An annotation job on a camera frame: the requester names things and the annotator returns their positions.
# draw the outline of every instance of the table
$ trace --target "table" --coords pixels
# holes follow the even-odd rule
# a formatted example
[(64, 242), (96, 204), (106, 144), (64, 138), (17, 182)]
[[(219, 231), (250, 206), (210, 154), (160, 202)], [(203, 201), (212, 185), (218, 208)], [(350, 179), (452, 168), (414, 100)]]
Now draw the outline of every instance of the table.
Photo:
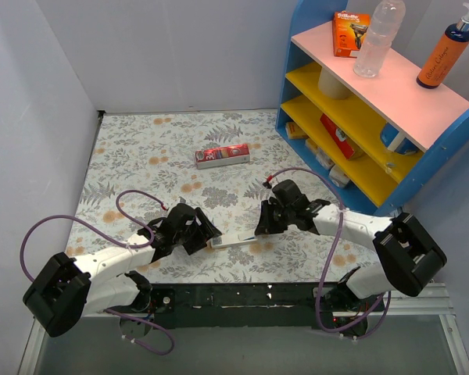
[[(201, 207), (223, 233), (255, 228), (260, 202), (270, 191), (262, 182), (270, 174), (305, 163), (274, 129), (276, 111), (201, 112), (161, 115), (105, 115), (88, 166), (77, 216), (124, 240), (138, 229), (115, 208), (116, 195), (130, 188), (156, 195), (168, 205)], [(197, 170), (194, 153), (220, 145), (248, 143), (246, 164)], [(308, 173), (291, 172), (308, 198), (335, 202), (333, 194)], [(124, 197), (124, 209), (146, 223), (164, 211), (140, 195)], [(317, 281), (332, 237), (298, 230), (261, 238), (245, 246), (206, 248), (188, 256), (183, 248), (138, 268), (152, 283)], [(75, 223), (66, 252), (96, 252), (107, 241)], [(341, 241), (327, 281), (348, 270), (377, 262), (372, 251)]]

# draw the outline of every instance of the gray floor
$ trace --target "gray floor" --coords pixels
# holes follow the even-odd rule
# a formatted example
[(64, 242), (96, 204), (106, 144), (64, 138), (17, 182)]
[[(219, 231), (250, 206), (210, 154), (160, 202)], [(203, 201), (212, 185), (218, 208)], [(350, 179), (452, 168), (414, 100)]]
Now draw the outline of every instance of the gray floor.
[[(183, 328), (177, 347), (159, 357), (121, 339), (118, 319), (85, 318), (44, 340), (36, 374), (453, 374), (438, 316), (388, 316), (354, 345), (301, 327)], [(162, 334), (145, 341), (165, 348)]]

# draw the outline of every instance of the colgate box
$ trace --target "colgate box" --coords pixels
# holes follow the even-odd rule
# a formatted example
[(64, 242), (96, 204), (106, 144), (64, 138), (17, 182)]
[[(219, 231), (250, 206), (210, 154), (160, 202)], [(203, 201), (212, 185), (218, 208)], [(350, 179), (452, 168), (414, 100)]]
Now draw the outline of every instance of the colgate box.
[(195, 153), (196, 167), (199, 170), (213, 166), (229, 166), (231, 164), (250, 161), (249, 146), (243, 145), (210, 148)]

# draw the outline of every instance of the cable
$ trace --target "cable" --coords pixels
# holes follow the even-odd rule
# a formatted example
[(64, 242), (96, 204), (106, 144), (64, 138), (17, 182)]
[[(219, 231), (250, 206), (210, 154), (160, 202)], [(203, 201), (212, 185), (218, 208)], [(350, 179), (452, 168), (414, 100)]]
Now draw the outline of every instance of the cable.
[(159, 326), (158, 324), (156, 323), (152, 323), (148, 320), (144, 320), (144, 319), (141, 319), (141, 318), (137, 318), (136, 316), (131, 316), (131, 315), (127, 315), (127, 314), (123, 314), (121, 312), (117, 312), (115, 310), (112, 310), (112, 309), (106, 309), (104, 310), (106, 313), (108, 314), (113, 314), (113, 315), (116, 315), (116, 316), (119, 316), (120, 318), (123, 318), (123, 319), (129, 319), (129, 320), (133, 320), (134, 322), (139, 322), (139, 323), (144, 323), (144, 324), (147, 324), (153, 328), (156, 328), (157, 330), (161, 330), (170, 340), (170, 347), (165, 350), (165, 351), (160, 351), (158, 349), (154, 349), (152, 346), (146, 344), (145, 342), (141, 341), (141, 340), (138, 340), (136, 338), (133, 338), (133, 337), (128, 337), (126, 335), (124, 335), (124, 337), (128, 340), (130, 340), (132, 343), (135, 342), (135, 344), (137, 345), (140, 345), (142, 346), (144, 349), (148, 349), (150, 352), (152, 353), (155, 353), (157, 355), (167, 355), (169, 354), (170, 352), (172, 352), (175, 348), (175, 340), (174, 340), (174, 337), (170, 334), (170, 332), (168, 330), (166, 330), (165, 328)]
[[(330, 268), (330, 264), (331, 264), (331, 260), (334, 256), (334, 253), (335, 253), (335, 249), (337, 248), (337, 244), (338, 244), (338, 240), (340, 239), (341, 237), (341, 234), (342, 234), (342, 226), (343, 226), (343, 223), (344, 223), (344, 209), (345, 209), (345, 205), (344, 205), (344, 201), (342, 200), (342, 197), (340, 196), (340, 194), (338, 193), (337, 189), (332, 185), (330, 184), (327, 180), (325, 180), (322, 176), (320, 176), (318, 173), (312, 171), (312, 170), (308, 170), (306, 168), (300, 168), (300, 167), (291, 167), (291, 168), (284, 168), (283, 170), (279, 170), (277, 171), (276, 173), (270, 175), (267, 179), (266, 179), (266, 183), (265, 184), (269, 184), (270, 181), (275, 178), (277, 175), (279, 174), (282, 174), (284, 172), (288, 172), (289, 170), (301, 170), (303, 172), (307, 172), (307, 173), (311, 173), (313, 174), (314, 176), (318, 177), (321, 182), (324, 183), (324, 185), (330, 189), (330, 191), (335, 195), (335, 197), (338, 199), (338, 207), (339, 207), (339, 216), (338, 216), (338, 227), (337, 227), (337, 233), (335, 234), (335, 237), (334, 237), (334, 241), (332, 242), (331, 244), (331, 247), (330, 247), (330, 252), (328, 253), (328, 257), (327, 257), (327, 260), (325, 262), (325, 265), (324, 265), (324, 268), (323, 268), (323, 271), (321, 273), (321, 277), (320, 277), (320, 282), (318, 284), (318, 292), (317, 292), (317, 297), (316, 297), (316, 301), (315, 301), (315, 312), (316, 312), (316, 320), (317, 320), (317, 323), (318, 323), (318, 326), (320, 327), (321, 330), (323, 330), (324, 332), (328, 332), (329, 334), (334, 334), (334, 333), (340, 333), (340, 332), (343, 332), (344, 330), (347, 330), (349, 329), (350, 327), (353, 327), (355, 325), (357, 325), (359, 322), (361, 322), (362, 320), (366, 319), (368, 315), (370, 315), (371, 312), (373, 312), (375, 310), (375, 308), (378, 306), (379, 303), (381, 303), (384, 295), (379, 295), (377, 297), (377, 299), (375, 300), (374, 304), (369, 308), (367, 309), (367, 311), (365, 311), (365, 313), (360, 316), (359, 318), (356, 318), (354, 321), (350, 322), (350, 323), (347, 323), (346, 325), (342, 326), (342, 327), (338, 327), (338, 328), (327, 328), (325, 325), (323, 325), (323, 322), (321, 321), (321, 317), (320, 317), (320, 300), (321, 300), (321, 294), (323, 292), (323, 286), (324, 286), (324, 282), (325, 282), (325, 278), (327, 276), (327, 272), (328, 272), (328, 269)], [(367, 338), (369, 336), (371, 336), (382, 324), (382, 322), (384, 321), (386, 315), (387, 315), (387, 312), (388, 312), (388, 308), (389, 308), (389, 305), (391, 303), (391, 292), (388, 293), (388, 301), (386, 302), (386, 305), (385, 305), (385, 309), (384, 309), (384, 313), (382, 314), (382, 317), (381, 319), (378, 321), (378, 323), (375, 325), (375, 327), (370, 330), (368, 333), (366, 333), (365, 335), (363, 336), (359, 336), (357, 337), (358, 339), (361, 339), (361, 338)]]
[[(31, 234), (34, 232), (35, 229), (37, 229), (39, 226), (41, 226), (43, 223), (46, 223), (50, 220), (54, 220), (54, 219), (68, 219), (68, 220), (72, 220), (72, 221), (75, 221), (77, 223), (80, 223), (81, 225), (87, 227), (88, 229), (94, 231), (95, 233), (97, 233), (99, 236), (103, 237), (104, 239), (106, 239), (107, 241), (111, 242), (112, 244), (115, 244), (116, 246), (120, 246), (122, 248), (145, 248), (147, 246), (150, 246), (151, 243), (153, 242), (153, 240), (155, 239), (155, 234), (153, 233), (152, 229), (150, 227), (148, 227), (146, 224), (142, 223), (141, 221), (135, 219), (134, 217), (130, 216), (129, 214), (127, 214), (125, 211), (122, 210), (122, 208), (120, 207), (120, 199), (124, 196), (124, 195), (127, 195), (127, 194), (130, 194), (130, 193), (138, 193), (138, 194), (141, 194), (141, 195), (145, 195), (146, 197), (148, 198), (151, 198), (155, 201), (157, 201), (161, 206), (162, 206), (162, 209), (166, 210), (166, 207), (165, 205), (163, 204), (162, 201), (160, 201), (157, 197), (151, 195), (151, 194), (148, 194), (144, 191), (140, 191), (140, 190), (135, 190), (135, 189), (131, 189), (131, 190), (126, 190), (126, 191), (123, 191), (121, 192), (117, 197), (116, 197), (116, 208), (118, 209), (118, 211), (120, 211), (120, 213), (122, 215), (124, 215), (125, 217), (127, 217), (129, 220), (133, 221), (134, 223), (136, 224), (139, 224), (140, 226), (144, 227), (145, 229), (148, 230), (149, 234), (150, 234), (150, 238), (149, 238), (149, 241), (146, 242), (145, 244), (143, 245), (129, 245), (127, 243), (124, 243), (124, 242), (119, 242), (117, 240), (115, 240), (114, 238), (111, 238), (110, 236), (108, 236), (107, 234), (104, 234), (102, 233), (99, 229), (97, 229), (96, 227), (92, 226), (91, 224), (87, 223), (86, 221), (82, 220), (82, 219), (78, 219), (77, 217), (75, 216), (71, 216), (71, 215), (53, 215), (53, 216), (48, 216), (48, 217), (45, 217), (44, 219), (38, 221), (35, 225), (33, 225), (29, 231), (26, 233), (26, 235), (24, 236), (24, 239), (23, 239), (23, 243), (21, 244), (21, 249), (20, 249), (20, 253), (19, 253), (19, 261), (20, 261), (20, 265), (21, 265), (21, 269), (23, 270), (24, 272), (24, 275), (26, 275), (26, 277), (28, 278), (29, 281), (33, 282), (34, 281), (34, 277), (31, 276), (31, 273), (27, 270), (26, 268), (26, 264), (24, 262), (24, 249), (26, 248), (26, 243), (28, 242), (28, 239), (30, 238)], [(109, 314), (113, 314), (113, 315), (116, 315), (116, 316), (119, 316), (120, 318), (123, 318), (123, 319), (128, 319), (128, 320), (133, 320), (133, 321), (136, 321), (136, 322), (141, 322), (141, 323), (144, 323), (144, 324), (148, 324), (149, 326), (153, 327), (153, 328), (156, 328), (157, 330), (161, 330), (169, 339), (170, 339), (170, 348), (168, 348), (166, 351), (160, 351), (160, 350), (157, 350), (157, 349), (154, 349), (153, 347), (149, 346), (148, 344), (146, 344), (145, 342), (143, 341), (139, 341), (139, 340), (136, 340), (132, 337), (126, 337), (126, 338), (129, 338), (129, 340), (132, 342), (132, 343), (137, 343), (138, 345), (142, 346), (143, 348), (145, 349), (148, 349), (150, 352), (152, 353), (155, 353), (157, 355), (167, 355), (169, 354), (170, 352), (172, 352), (174, 350), (174, 347), (175, 347), (175, 340), (174, 340), (174, 337), (172, 337), (172, 335), (170, 334), (170, 332), (168, 330), (166, 330), (165, 328), (159, 326), (158, 324), (156, 323), (152, 323), (152, 322), (149, 322), (148, 320), (143, 320), (141, 318), (137, 318), (137, 317), (134, 317), (134, 316), (131, 316), (131, 315), (127, 315), (127, 314), (123, 314), (121, 312), (117, 312), (115, 310), (112, 310), (112, 309), (106, 309), (104, 310), (106, 313), (109, 313)]]

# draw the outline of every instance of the small package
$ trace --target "small package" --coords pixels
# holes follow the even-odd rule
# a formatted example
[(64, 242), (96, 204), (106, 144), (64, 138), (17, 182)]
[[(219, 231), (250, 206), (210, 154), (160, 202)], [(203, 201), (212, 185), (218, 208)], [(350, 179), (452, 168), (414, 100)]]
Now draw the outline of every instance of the small package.
[(330, 156), (328, 156), (325, 151), (323, 151), (321, 148), (318, 147), (317, 152), (316, 152), (316, 160), (320, 163), (322, 167), (324, 167), (326, 170), (330, 170), (334, 165), (334, 161), (330, 159)]
[(306, 147), (308, 150), (310, 150), (314, 155), (316, 155), (317, 150), (318, 150), (318, 145), (311, 140), (311, 138), (306, 139)]
[(337, 186), (337, 188), (343, 189), (349, 182), (351, 182), (349, 177), (347, 177), (344, 171), (341, 170), (337, 164), (332, 167), (328, 176), (330, 177), (331, 182)]
[(229, 166), (250, 161), (249, 146), (243, 145), (209, 148), (195, 153), (196, 167), (199, 170), (212, 166)]
[(351, 141), (349, 137), (345, 135), (342, 129), (338, 128), (337, 125), (335, 125), (335, 123), (330, 120), (327, 115), (323, 114), (320, 120), (346, 159), (355, 159), (363, 154), (363, 150), (358, 147), (356, 143)]
[(370, 25), (368, 14), (335, 12), (331, 23), (334, 39), (334, 55), (340, 57), (358, 57), (361, 44)]
[(288, 139), (303, 139), (309, 138), (308, 135), (302, 130), (299, 125), (294, 122), (288, 122), (285, 124), (287, 130)]

